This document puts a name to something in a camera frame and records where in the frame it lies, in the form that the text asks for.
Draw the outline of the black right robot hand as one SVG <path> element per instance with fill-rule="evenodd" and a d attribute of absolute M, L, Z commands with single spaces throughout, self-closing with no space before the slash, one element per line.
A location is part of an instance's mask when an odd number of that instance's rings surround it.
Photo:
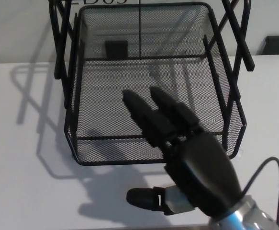
<path fill-rule="evenodd" d="M 243 194 L 222 145 L 185 103 L 159 87 L 149 90 L 156 109 L 131 90 L 123 90 L 123 103 L 149 145 L 161 150 L 167 174 L 207 216 L 231 213 Z"/>

